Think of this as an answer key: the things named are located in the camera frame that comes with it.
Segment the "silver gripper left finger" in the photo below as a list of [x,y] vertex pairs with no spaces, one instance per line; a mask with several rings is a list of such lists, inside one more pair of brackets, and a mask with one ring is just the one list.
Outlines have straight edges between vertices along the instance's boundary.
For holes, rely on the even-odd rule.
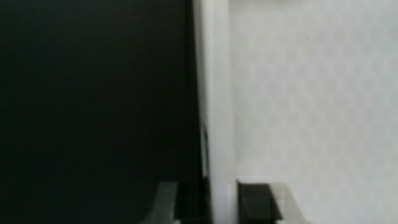
[[140,224],[179,224],[175,218],[177,183],[161,182],[156,188],[149,213]]

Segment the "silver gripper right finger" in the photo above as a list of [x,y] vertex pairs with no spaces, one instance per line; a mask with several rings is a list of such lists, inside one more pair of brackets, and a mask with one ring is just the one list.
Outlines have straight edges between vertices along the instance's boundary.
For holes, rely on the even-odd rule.
[[236,187],[237,224],[310,224],[285,183],[239,177]]

